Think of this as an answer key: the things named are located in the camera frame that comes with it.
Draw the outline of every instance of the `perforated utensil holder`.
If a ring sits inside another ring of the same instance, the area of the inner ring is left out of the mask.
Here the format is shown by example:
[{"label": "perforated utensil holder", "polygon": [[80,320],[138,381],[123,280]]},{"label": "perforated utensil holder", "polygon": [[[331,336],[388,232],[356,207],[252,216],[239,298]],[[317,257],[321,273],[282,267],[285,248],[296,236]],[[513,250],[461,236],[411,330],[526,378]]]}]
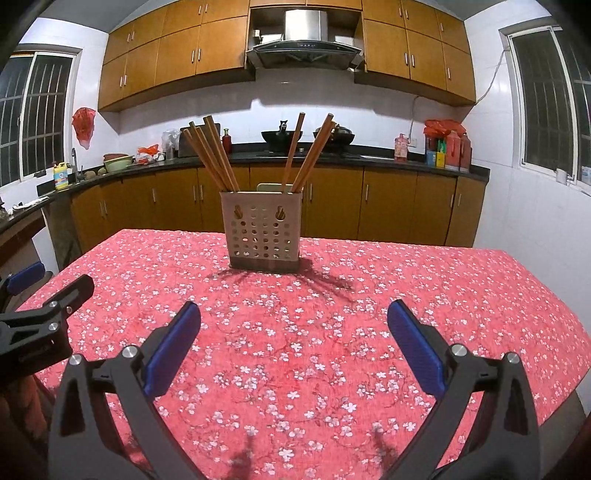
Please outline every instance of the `perforated utensil holder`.
[{"label": "perforated utensil holder", "polygon": [[230,266],[292,273],[300,256],[301,192],[222,192]]}]

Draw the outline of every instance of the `red floral tablecloth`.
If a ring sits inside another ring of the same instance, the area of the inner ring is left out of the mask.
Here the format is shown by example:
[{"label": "red floral tablecloth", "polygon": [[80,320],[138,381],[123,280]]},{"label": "red floral tablecloth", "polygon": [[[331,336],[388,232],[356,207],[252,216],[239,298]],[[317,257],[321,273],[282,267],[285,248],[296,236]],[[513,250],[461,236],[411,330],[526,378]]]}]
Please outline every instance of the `red floral tablecloth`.
[{"label": "red floral tablecloth", "polygon": [[[89,274],[95,294],[68,322],[74,351],[93,360],[143,342],[186,300],[197,303],[201,332],[156,406],[209,478],[227,478],[248,457],[261,478],[379,478],[434,404],[389,334],[394,299],[478,355],[517,351],[540,423],[591,365],[577,317],[501,251],[303,239],[301,256],[298,274],[234,271],[223,235],[125,230],[23,308]],[[63,369],[39,376],[54,388]],[[443,462],[460,452],[478,401]]]}]

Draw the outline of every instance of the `lower cabinet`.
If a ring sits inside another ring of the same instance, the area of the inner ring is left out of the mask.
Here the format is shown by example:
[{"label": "lower cabinet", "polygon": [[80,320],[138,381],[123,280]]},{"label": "lower cabinet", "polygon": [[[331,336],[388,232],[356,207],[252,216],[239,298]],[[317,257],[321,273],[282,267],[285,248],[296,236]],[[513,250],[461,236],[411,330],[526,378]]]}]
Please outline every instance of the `lower cabinet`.
[{"label": "lower cabinet", "polygon": [[408,243],[445,245],[455,191],[455,178],[428,173],[417,176]]}]

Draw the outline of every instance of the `wooden cabinet door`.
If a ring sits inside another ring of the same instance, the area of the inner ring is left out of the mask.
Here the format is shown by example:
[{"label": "wooden cabinet door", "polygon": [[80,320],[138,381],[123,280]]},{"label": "wooden cabinet door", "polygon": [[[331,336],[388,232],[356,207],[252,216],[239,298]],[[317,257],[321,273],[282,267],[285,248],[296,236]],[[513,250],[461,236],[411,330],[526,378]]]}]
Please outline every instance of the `wooden cabinet door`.
[{"label": "wooden cabinet door", "polygon": [[368,71],[410,78],[406,30],[372,20],[363,29]]},{"label": "wooden cabinet door", "polygon": [[132,215],[128,228],[158,229],[160,216],[154,175],[140,175],[123,180]]},{"label": "wooden cabinet door", "polygon": [[486,184],[483,181],[458,177],[452,219],[446,245],[471,247],[474,244]]},{"label": "wooden cabinet door", "polygon": [[441,39],[435,9],[415,0],[401,0],[404,25],[408,30]]},{"label": "wooden cabinet door", "polygon": [[195,75],[200,28],[188,28],[160,39],[155,85]]},{"label": "wooden cabinet door", "polygon": [[168,4],[162,36],[201,25],[204,0],[179,0]]},{"label": "wooden cabinet door", "polygon": [[366,168],[358,240],[408,243],[416,188],[415,172]]},{"label": "wooden cabinet door", "polygon": [[127,55],[105,63],[100,74],[99,109],[123,98],[123,78]]},{"label": "wooden cabinet door", "polygon": [[468,35],[466,34],[464,22],[440,10],[435,10],[435,13],[439,24],[441,41],[452,47],[459,48],[466,53],[470,53],[470,44],[468,43]]},{"label": "wooden cabinet door", "polygon": [[361,10],[361,0],[306,0],[308,7],[334,7]]},{"label": "wooden cabinet door", "polygon": [[201,231],[201,210],[197,193],[197,169],[184,168],[156,174],[156,199],[160,204],[160,229]]},{"label": "wooden cabinet door", "polygon": [[404,28],[400,0],[363,0],[363,18]]},{"label": "wooden cabinet door", "polygon": [[127,54],[123,97],[129,97],[154,86],[159,43],[160,39],[151,41]]},{"label": "wooden cabinet door", "polygon": [[445,245],[455,190],[454,178],[428,173],[417,176],[408,243]]},{"label": "wooden cabinet door", "polygon": [[316,167],[306,184],[303,235],[355,240],[362,184],[362,168]]},{"label": "wooden cabinet door", "polygon": [[109,40],[107,40],[103,64],[109,63],[111,60],[127,53],[129,50],[129,41],[131,40],[131,33],[133,30],[134,23],[129,22],[128,24],[119,27],[117,30],[109,34]]},{"label": "wooden cabinet door", "polygon": [[72,198],[72,216],[82,253],[88,252],[109,236],[98,185]]},{"label": "wooden cabinet door", "polygon": [[[216,22],[226,18],[245,17],[247,15],[248,0],[206,0],[203,23]],[[224,36],[219,38],[222,44],[224,43]]]},{"label": "wooden cabinet door", "polygon": [[123,182],[114,180],[101,185],[100,194],[103,199],[103,212],[108,235],[112,236],[119,230],[129,228],[133,212],[130,209],[129,196],[126,194]]},{"label": "wooden cabinet door", "polygon": [[197,73],[244,67],[247,17],[201,25]]},{"label": "wooden cabinet door", "polygon": [[[241,189],[249,184],[248,167],[232,167],[236,181]],[[199,200],[201,201],[201,219],[203,232],[223,233],[222,200],[219,190],[205,168],[197,169],[199,178]]]},{"label": "wooden cabinet door", "polygon": [[162,36],[167,10],[168,6],[165,5],[134,20],[134,29],[129,40],[130,50]]},{"label": "wooden cabinet door", "polygon": [[443,47],[439,40],[407,30],[410,78],[441,90],[446,89]]},{"label": "wooden cabinet door", "polygon": [[450,45],[443,44],[447,91],[476,102],[476,86],[472,57]]}]

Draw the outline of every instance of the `metal screw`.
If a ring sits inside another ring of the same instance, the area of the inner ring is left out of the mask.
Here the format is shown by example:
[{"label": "metal screw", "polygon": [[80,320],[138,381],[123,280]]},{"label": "metal screw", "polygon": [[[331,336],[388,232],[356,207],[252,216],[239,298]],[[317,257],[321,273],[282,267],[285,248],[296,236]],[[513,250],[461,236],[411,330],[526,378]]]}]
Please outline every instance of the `metal screw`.
[{"label": "metal screw", "polygon": [[80,355],[79,353],[75,353],[74,355],[72,355],[70,357],[70,360],[68,361],[70,365],[79,365],[80,362],[82,362],[82,355]]},{"label": "metal screw", "polygon": [[126,346],[126,347],[123,349],[123,356],[124,356],[125,358],[133,358],[133,357],[135,357],[137,354],[138,354],[138,349],[137,349],[137,347],[135,347],[135,346],[133,346],[133,345]]},{"label": "metal screw", "polygon": [[510,364],[518,364],[519,363],[519,355],[515,352],[509,352],[507,354],[507,360],[509,360]]},{"label": "metal screw", "polygon": [[452,353],[455,356],[466,356],[468,353],[468,349],[461,343],[455,343],[454,345],[452,345]]}]

